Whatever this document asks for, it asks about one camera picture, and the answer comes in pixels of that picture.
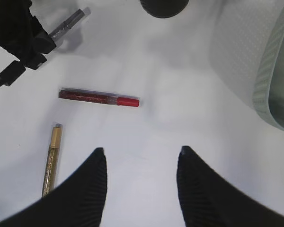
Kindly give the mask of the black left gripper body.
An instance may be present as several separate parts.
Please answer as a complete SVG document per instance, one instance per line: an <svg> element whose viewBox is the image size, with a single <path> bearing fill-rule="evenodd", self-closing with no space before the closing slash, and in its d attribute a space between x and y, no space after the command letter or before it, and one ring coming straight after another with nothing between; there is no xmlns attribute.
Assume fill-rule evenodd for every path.
<svg viewBox="0 0 284 227"><path fill-rule="evenodd" d="M0 0L0 47L36 70L56 44L31 14L30 0Z"/></svg>

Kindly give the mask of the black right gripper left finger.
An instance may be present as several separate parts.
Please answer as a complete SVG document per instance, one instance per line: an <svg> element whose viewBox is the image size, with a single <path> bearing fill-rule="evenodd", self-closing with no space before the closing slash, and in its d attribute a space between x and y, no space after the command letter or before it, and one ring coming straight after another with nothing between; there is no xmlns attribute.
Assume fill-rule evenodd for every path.
<svg viewBox="0 0 284 227"><path fill-rule="evenodd" d="M98 227L106 197L106 157L96 148L61 185L0 227Z"/></svg>

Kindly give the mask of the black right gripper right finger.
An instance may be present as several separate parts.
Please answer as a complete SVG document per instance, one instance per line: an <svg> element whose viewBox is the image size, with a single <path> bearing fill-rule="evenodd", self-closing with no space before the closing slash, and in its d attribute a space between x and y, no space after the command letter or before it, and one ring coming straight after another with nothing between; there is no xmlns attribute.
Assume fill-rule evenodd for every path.
<svg viewBox="0 0 284 227"><path fill-rule="evenodd" d="M235 188L193 149L177 163L178 199L187 227L284 227L284 216Z"/></svg>

